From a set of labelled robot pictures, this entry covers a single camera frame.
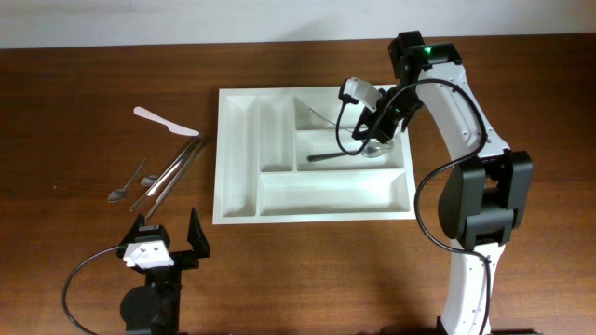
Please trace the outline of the small steel teaspoon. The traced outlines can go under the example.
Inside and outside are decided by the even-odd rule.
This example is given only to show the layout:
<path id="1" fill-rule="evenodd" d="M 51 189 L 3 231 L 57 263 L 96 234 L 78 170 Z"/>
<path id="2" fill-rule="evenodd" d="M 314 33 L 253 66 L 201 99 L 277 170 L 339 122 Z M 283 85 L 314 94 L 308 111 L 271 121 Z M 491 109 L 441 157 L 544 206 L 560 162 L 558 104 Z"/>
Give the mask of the small steel teaspoon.
<path id="1" fill-rule="evenodd" d="M 150 187 L 158 180 L 157 175 L 148 175 L 141 179 L 141 186 Z"/>
<path id="2" fill-rule="evenodd" d="M 127 197 L 128 187 L 135 180 L 135 178 L 138 176 L 138 174 L 141 172 L 143 166 L 145 165 L 146 160 L 147 160 L 147 158 L 145 157 L 142 160 L 142 162 L 139 164 L 139 166 L 136 168 L 135 172 L 129 177 L 127 182 L 122 187 L 120 187 L 116 190 L 113 190 L 111 193 L 108 194 L 107 200 L 110 203 L 121 201 Z"/>

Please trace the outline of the large steel spoon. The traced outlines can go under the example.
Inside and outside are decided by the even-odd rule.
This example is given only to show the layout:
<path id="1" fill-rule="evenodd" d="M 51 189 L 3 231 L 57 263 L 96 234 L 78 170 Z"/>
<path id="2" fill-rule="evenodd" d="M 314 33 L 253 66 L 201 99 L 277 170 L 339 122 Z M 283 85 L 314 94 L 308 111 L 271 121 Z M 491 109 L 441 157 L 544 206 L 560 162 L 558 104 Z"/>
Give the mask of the large steel spoon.
<path id="1" fill-rule="evenodd" d="M 365 158 L 376 158 L 376 157 L 379 157 L 379 156 L 385 154 L 392 147 L 393 147 L 392 142 L 380 143 L 380 142 L 372 142 L 371 141 L 360 152 L 360 155 L 364 156 Z M 341 156 L 346 156 L 346 153 L 341 152 L 341 153 L 332 153 L 332 154 L 314 154 L 314 155 L 309 155 L 306 160 L 308 162 L 314 163 L 314 162 L 320 162 L 320 161 L 333 159 L 333 158 L 337 158 L 337 157 L 341 157 Z"/>
<path id="2" fill-rule="evenodd" d="M 327 117 L 323 116 L 322 114 L 319 114 L 319 113 L 318 113 L 317 111 L 315 111 L 314 109 L 312 109 L 312 108 L 309 108 L 309 112 L 310 112 L 310 113 L 312 113 L 312 114 L 314 114 L 314 115 L 315 115 L 316 117 L 318 117 L 319 119 L 321 119 L 321 120 L 325 121 L 326 123 L 328 123 L 328 124 L 330 124 L 330 125 L 332 125 L 332 126 L 334 126 L 334 127 L 335 127 L 335 126 L 337 126 L 337 125 L 336 125 L 336 123 L 334 123 L 333 121 L 331 121 L 331 120 L 330 120 L 330 119 L 328 119 Z M 349 129 L 349 128 L 346 128 L 346 127 L 341 127 L 341 126 L 340 126 L 339 128 L 340 128 L 340 129 L 342 129 L 342 130 L 344 130 L 344 131 L 347 131 L 347 132 L 348 132 L 348 133 L 350 133 L 350 134 L 353 134 L 353 130 L 351 130 L 351 129 Z"/>

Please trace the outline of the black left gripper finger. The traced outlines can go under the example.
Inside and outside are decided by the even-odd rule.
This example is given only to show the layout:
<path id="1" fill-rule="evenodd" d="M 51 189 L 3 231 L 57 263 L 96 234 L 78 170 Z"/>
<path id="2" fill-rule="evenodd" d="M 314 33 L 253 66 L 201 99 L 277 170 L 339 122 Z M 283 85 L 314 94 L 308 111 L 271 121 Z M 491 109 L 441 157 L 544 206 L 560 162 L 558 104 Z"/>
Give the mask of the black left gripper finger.
<path id="1" fill-rule="evenodd" d="M 133 243 L 135 238 L 138 236 L 141 228 L 145 225 L 145 217 L 139 214 L 132 224 L 129 231 L 125 234 L 124 238 L 120 242 L 120 246 L 125 246 L 129 243 Z"/>
<path id="2" fill-rule="evenodd" d="M 197 258 L 210 257 L 210 244 L 200 225 L 198 213 L 195 208 L 191 209 L 187 242 L 191 245 Z"/>

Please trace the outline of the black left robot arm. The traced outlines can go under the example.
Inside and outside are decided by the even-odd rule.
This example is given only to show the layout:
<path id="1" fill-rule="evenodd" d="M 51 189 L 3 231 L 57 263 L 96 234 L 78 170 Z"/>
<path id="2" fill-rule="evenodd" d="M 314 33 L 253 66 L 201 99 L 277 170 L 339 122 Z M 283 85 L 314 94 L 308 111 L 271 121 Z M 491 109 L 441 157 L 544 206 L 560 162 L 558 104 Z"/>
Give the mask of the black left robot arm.
<path id="1" fill-rule="evenodd" d="M 117 247 L 116 256 L 144 276 L 120 303 L 127 334 L 173 335 L 180 331 L 182 272 L 199 265 L 194 250 L 169 251 L 169 235 L 161 225 L 149 226 L 138 215 Z"/>

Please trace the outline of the pink plastic knife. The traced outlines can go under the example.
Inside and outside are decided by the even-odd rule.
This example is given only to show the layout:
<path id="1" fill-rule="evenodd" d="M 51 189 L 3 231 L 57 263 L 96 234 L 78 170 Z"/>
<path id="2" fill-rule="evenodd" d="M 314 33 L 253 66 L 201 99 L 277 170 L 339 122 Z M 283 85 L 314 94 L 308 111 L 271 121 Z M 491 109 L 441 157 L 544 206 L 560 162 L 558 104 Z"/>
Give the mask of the pink plastic knife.
<path id="1" fill-rule="evenodd" d="M 200 132 L 188 127 L 184 127 L 169 121 L 157 114 L 150 112 L 149 110 L 137 106 L 133 108 L 133 113 L 141 118 L 156 122 L 162 126 L 165 126 L 171 133 L 187 136 L 187 137 L 197 137 L 200 135 Z"/>

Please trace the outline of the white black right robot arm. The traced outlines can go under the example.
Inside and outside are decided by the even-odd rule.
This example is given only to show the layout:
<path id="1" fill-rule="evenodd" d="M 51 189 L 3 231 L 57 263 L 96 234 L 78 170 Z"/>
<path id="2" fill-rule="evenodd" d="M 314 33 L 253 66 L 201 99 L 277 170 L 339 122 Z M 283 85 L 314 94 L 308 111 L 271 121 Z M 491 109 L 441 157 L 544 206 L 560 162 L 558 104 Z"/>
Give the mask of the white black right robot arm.
<path id="1" fill-rule="evenodd" d="M 450 43 L 389 45 L 393 86 L 237 88 L 219 93 L 217 224 L 419 220 L 407 128 L 428 109 L 450 159 L 438 216 L 452 256 L 440 334 L 487 334 L 494 275 L 520 225 L 533 164 L 491 127 Z"/>

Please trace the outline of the steel kitchen tongs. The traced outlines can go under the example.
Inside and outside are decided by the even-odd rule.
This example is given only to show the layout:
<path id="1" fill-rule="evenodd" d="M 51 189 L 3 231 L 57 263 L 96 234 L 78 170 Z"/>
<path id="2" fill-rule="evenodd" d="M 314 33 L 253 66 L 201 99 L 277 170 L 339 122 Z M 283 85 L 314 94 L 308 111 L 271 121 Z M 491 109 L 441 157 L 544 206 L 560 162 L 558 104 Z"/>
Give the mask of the steel kitchen tongs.
<path id="1" fill-rule="evenodd" d="M 130 211 L 134 212 L 140 209 L 147 199 L 157 195 L 155 203 L 144 215 L 144 217 L 149 221 L 172 191 L 174 186 L 182 178 L 185 171 L 190 167 L 195 158 L 203 150 L 205 145 L 206 142 L 200 136 L 194 137 L 189 142 L 188 146 L 170 163 L 170 165 L 157 177 L 156 181 L 130 207 Z"/>

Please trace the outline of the white plastic cutlery tray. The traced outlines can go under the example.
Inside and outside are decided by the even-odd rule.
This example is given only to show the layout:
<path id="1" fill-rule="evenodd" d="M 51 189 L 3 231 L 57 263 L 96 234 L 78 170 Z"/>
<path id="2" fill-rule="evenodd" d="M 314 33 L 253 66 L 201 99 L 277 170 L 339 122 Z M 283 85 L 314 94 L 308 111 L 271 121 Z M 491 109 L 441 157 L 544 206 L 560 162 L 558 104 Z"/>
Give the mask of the white plastic cutlery tray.
<path id="1" fill-rule="evenodd" d="M 415 182 L 409 137 L 376 158 L 341 156 L 359 144 L 363 109 L 338 87 L 236 88 L 219 92 L 213 221 L 216 224 L 411 220 Z M 309 112 L 314 109 L 337 126 Z"/>

